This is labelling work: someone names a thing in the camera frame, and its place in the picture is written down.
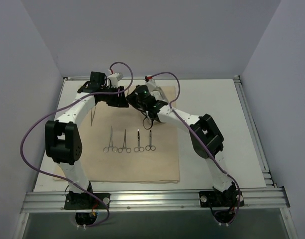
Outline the thin metal tweezers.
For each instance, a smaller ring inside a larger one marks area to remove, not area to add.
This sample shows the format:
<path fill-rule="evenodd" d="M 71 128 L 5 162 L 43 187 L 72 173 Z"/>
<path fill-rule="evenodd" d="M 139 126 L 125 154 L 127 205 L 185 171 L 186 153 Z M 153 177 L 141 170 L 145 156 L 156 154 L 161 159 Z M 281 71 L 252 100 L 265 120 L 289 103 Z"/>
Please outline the thin metal tweezers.
<path fill-rule="evenodd" d="M 93 120 L 94 120 L 94 117 L 95 117 L 95 112 L 96 112 L 96 107 L 93 107 L 91 109 L 91 123 L 90 123 L 90 126 L 92 126 L 92 124 L 93 124 Z"/>

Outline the beige cloth wrap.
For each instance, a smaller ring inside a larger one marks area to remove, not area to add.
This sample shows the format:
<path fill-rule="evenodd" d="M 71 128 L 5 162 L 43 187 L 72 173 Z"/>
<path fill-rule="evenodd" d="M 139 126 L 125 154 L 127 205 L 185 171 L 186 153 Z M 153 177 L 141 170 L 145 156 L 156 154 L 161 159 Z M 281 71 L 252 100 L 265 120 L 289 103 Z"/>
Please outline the beige cloth wrap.
<path fill-rule="evenodd" d="M 110 107 L 97 103 L 92 126 L 87 114 L 78 127 L 82 141 L 79 159 L 86 177 L 96 182 L 178 183 L 179 155 L 177 128 L 166 123 L 152 125 L 152 144 L 155 151 L 122 153 L 103 152 L 108 146 L 110 129 L 113 127 L 113 144 L 122 147 L 124 130 L 127 130 L 127 147 L 137 146 L 137 129 L 140 130 L 141 146 L 149 143 L 150 122 L 135 110 Z"/>

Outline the surgical forceps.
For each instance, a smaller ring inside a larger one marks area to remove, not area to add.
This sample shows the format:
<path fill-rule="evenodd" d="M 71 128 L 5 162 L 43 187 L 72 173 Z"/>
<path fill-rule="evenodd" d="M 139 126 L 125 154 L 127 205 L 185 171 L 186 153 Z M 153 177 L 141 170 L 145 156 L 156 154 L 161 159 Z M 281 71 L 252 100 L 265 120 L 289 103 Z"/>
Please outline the surgical forceps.
<path fill-rule="evenodd" d="M 122 153 L 122 152 L 126 152 L 126 153 L 131 153 L 131 148 L 127 147 L 127 130 L 124 130 L 124 138 L 123 138 L 123 145 L 122 147 L 118 148 L 118 153 Z"/>

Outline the metal instrument tray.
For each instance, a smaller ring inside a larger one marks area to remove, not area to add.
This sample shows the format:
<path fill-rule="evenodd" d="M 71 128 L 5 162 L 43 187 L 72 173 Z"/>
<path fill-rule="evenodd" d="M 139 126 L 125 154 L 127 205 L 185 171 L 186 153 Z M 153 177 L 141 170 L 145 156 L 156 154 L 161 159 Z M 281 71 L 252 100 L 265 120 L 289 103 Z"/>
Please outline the metal instrument tray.
<path fill-rule="evenodd" d="M 169 103 L 169 100 L 167 99 L 163 89 L 160 86 L 156 86 L 151 92 L 151 94 L 156 98 L 156 100 Z"/>

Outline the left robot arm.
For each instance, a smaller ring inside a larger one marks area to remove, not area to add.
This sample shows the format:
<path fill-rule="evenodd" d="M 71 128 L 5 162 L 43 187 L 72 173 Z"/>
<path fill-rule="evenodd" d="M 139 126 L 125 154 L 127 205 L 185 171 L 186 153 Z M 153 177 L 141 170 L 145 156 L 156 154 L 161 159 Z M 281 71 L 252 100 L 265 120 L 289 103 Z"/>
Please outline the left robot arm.
<path fill-rule="evenodd" d="M 98 102 L 108 106 L 128 108 L 124 86 L 119 86 L 122 73 L 106 76 L 101 72 L 91 72 L 90 80 L 82 85 L 75 96 L 75 105 L 71 106 L 56 120 L 45 124 L 46 155 L 61 168 L 65 178 L 69 179 L 69 194 L 76 197 L 76 204 L 82 209 L 93 205 L 94 197 L 91 183 L 86 177 L 79 161 L 82 155 L 82 141 L 78 126 L 88 112 Z"/>

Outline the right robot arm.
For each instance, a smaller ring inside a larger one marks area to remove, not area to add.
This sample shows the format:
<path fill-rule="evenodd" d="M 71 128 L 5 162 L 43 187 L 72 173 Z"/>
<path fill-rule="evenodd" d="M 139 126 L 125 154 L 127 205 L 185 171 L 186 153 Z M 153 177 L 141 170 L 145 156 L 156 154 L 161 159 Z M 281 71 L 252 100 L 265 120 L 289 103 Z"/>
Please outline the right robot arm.
<path fill-rule="evenodd" d="M 231 192 L 238 190 L 239 185 L 227 172 L 223 156 L 224 137 L 212 116 L 197 116 L 176 109 L 161 87 L 148 82 L 137 85 L 126 99 L 149 119 L 170 124 L 190 135 L 195 153 L 205 159 L 210 170 L 216 203 L 227 205 L 232 200 Z"/>

